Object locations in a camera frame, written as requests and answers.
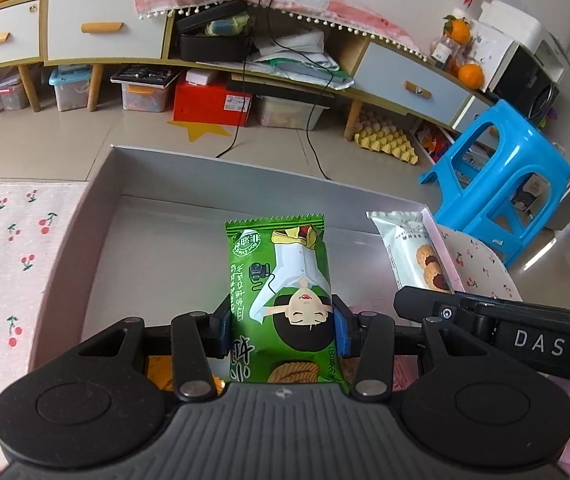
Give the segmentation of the stack of papers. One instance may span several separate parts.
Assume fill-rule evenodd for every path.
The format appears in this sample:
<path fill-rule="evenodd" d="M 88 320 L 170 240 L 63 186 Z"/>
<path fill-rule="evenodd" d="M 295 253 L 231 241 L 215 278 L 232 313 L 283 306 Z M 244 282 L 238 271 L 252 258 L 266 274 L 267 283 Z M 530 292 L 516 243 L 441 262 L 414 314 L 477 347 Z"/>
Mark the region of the stack of papers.
<path fill-rule="evenodd" d="M 303 28 L 276 38 L 260 36 L 249 63 L 266 73 L 332 90 L 347 90 L 355 81 L 325 51 L 321 29 Z"/>

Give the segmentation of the orange white snack pack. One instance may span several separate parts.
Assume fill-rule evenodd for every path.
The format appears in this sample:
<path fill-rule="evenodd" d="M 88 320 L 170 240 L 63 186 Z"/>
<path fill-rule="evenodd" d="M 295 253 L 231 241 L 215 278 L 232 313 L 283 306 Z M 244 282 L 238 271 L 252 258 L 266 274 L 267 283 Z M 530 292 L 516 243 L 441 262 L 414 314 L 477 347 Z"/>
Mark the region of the orange white snack pack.
<path fill-rule="evenodd" d="M 230 360 L 224 359 L 208 359 L 208 364 L 212 373 L 215 389 L 221 396 L 227 378 L 229 378 Z M 147 378 L 153 382 L 160 390 L 173 390 L 173 360 L 172 356 L 150 356 L 148 358 L 148 367 L 146 372 Z"/>

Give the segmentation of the upper orange fruit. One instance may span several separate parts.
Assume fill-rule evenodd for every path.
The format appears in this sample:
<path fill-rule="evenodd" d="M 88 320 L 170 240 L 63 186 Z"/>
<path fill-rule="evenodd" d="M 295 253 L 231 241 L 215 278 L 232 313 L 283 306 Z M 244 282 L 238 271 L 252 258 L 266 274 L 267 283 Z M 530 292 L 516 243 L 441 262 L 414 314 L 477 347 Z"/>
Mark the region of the upper orange fruit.
<path fill-rule="evenodd" d="M 464 18 L 449 14 L 444 17 L 444 34 L 459 46 L 466 46 L 471 40 L 471 29 Z"/>

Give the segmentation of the pink cardboard box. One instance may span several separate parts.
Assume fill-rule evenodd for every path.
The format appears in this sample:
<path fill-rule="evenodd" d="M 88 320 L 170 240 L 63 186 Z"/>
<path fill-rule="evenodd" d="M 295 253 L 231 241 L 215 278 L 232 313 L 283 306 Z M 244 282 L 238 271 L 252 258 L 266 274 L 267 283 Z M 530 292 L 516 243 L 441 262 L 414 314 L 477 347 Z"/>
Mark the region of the pink cardboard box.
<path fill-rule="evenodd" d="M 333 292 L 356 311 L 391 313 L 396 281 L 370 213 L 395 210 L 426 206 L 302 174 L 116 146 L 64 233 L 30 364 L 122 318 L 156 326 L 215 310 L 229 291 L 224 226 L 234 219 L 321 214 Z"/>

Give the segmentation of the blue lid storage bin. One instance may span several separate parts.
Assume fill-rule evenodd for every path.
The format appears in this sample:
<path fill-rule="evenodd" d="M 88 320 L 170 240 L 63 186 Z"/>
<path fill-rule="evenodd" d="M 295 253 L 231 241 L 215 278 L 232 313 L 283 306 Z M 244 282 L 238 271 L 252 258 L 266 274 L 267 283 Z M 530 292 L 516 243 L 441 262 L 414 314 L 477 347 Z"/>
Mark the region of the blue lid storage bin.
<path fill-rule="evenodd" d="M 87 107 L 91 77 L 90 65 L 58 65 L 53 69 L 48 84 L 54 88 L 60 112 Z"/>

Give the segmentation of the lower orange fruit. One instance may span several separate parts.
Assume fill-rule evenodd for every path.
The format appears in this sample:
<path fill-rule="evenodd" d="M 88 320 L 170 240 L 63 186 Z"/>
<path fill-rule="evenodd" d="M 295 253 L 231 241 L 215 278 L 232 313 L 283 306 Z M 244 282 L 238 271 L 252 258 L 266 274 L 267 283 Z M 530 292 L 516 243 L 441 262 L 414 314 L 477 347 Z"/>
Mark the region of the lower orange fruit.
<path fill-rule="evenodd" d="M 479 90 L 485 82 L 483 69 L 476 63 L 466 63 L 459 67 L 458 79 L 470 90 Z"/>

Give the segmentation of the wooden TV cabinet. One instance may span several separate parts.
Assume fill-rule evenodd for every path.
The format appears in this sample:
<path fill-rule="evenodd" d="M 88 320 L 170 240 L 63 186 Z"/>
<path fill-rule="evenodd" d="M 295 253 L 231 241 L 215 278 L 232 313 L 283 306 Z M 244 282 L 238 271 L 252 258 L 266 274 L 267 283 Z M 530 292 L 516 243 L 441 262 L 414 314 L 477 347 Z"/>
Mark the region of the wooden TV cabinet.
<path fill-rule="evenodd" d="M 479 70 L 438 68 L 387 16 L 351 0 L 0 0 L 0 68 L 87 64 L 206 67 L 255 84 L 299 84 L 362 107 L 462 131 L 488 105 Z"/>

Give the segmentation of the blue plastic stool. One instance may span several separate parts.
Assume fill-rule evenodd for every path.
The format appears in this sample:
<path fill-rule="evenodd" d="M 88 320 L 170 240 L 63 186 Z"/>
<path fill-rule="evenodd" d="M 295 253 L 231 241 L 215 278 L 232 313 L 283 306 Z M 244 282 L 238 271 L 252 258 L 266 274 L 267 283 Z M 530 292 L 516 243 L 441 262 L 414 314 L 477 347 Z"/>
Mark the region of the blue plastic stool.
<path fill-rule="evenodd" d="M 498 146 L 477 169 L 464 155 L 490 127 L 498 130 Z M 547 200 L 525 222 L 513 200 L 530 177 L 547 183 Z M 419 182 L 435 182 L 442 192 L 434 213 L 437 223 L 481 240 L 510 266 L 552 219 L 570 182 L 570 164 L 526 117 L 500 100 L 464 130 Z"/>

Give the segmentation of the yellow egg tray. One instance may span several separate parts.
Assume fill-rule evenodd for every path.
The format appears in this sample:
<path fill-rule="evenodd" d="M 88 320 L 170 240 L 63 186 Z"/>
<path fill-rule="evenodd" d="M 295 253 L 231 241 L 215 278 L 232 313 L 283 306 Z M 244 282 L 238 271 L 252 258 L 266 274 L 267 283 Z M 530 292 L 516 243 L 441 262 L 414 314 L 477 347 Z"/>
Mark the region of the yellow egg tray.
<path fill-rule="evenodd" d="M 390 118 L 373 113 L 361 115 L 353 126 L 352 142 L 358 148 L 391 156 L 411 166 L 419 162 L 407 133 Z"/>

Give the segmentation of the pink wafer pack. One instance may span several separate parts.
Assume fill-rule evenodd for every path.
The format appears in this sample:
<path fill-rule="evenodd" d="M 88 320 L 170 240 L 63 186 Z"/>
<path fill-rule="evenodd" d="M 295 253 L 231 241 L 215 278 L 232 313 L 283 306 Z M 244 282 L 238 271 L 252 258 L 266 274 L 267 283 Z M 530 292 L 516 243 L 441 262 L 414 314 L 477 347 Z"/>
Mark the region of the pink wafer pack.
<path fill-rule="evenodd" d="M 374 311 L 361 311 L 355 314 L 358 330 L 357 339 L 360 344 L 363 343 L 364 337 L 369 330 L 372 318 L 376 315 Z M 347 382 L 353 382 L 355 372 L 357 371 L 360 358 L 341 358 L 341 371 L 343 378 Z M 419 378 L 419 363 L 417 356 L 395 356 L 393 361 L 393 391 L 402 391 L 407 389 L 412 382 Z"/>

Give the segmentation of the orange fruit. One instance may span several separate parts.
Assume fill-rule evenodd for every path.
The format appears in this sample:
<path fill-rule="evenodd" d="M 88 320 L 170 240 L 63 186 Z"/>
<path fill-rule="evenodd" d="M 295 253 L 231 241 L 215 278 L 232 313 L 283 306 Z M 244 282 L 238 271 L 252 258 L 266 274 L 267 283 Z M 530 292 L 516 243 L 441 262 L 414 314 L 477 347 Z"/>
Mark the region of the orange fruit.
<path fill-rule="evenodd" d="M 479 90 L 485 82 L 483 69 L 476 63 L 466 63 L 459 67 L 458 79 L 470 90 Z"/>
<path fill-rule="evenodd" d="M 444 34 L 459 46 L 466 46 L 471 40 L 471 29 L 464 18 L 449 14 L 444 17 Z"/>

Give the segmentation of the green cartoon snack pack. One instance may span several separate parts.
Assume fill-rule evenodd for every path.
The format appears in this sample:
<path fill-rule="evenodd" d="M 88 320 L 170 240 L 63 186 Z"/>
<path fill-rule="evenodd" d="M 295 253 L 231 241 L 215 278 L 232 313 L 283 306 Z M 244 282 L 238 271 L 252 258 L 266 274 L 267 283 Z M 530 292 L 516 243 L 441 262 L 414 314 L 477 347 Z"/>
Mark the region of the green cartoon snack pack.
<path fill-rule="evenodd" d="M 230 378 L 346 385 L 321 214 L 233 220 Z"/>

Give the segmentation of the black open case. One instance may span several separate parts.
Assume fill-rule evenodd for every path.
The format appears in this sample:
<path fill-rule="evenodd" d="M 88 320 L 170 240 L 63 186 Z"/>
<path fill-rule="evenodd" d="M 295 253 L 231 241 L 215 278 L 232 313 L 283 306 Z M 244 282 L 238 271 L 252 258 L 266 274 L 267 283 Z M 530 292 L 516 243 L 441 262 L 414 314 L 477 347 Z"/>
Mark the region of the black open case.
<path fill-rule="evenodd" d="M 175 20 L 171 58 L 185 62 L 243 62 L 253 45 L 253 17 L 244 0 L 197 6 Z"/>

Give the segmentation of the white jam cookie pack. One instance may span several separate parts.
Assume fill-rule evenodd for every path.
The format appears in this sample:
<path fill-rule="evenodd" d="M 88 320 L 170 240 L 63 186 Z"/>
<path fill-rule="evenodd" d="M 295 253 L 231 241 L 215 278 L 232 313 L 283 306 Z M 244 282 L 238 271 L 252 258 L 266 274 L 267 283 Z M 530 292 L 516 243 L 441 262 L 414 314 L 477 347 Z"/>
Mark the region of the white jam cookie pack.
<path fill-rule="evenodd" d="M 419 211 L 369 211 L 366 215 L 381 235 L 398 289 L 412 286 L 451 294 Z"/>

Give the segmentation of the yellow star floor sticker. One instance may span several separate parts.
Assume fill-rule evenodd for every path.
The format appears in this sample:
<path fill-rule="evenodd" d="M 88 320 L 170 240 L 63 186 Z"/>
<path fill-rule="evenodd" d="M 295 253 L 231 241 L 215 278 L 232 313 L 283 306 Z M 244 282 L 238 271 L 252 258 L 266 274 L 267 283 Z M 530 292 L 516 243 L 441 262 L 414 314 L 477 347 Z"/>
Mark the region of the yellow star floor sticker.
<path fill-rule="evenodd" d="M 178 122 L 177 120 L 170 120 L 169 125 L 185 129 L 187 132 L 187 139 L 192 143 L 196 142 L 205 134 L 214 134 L 215 136 L 231 135 L 227 129 L 222 126 L 207 124 L 207 122 Z"/>

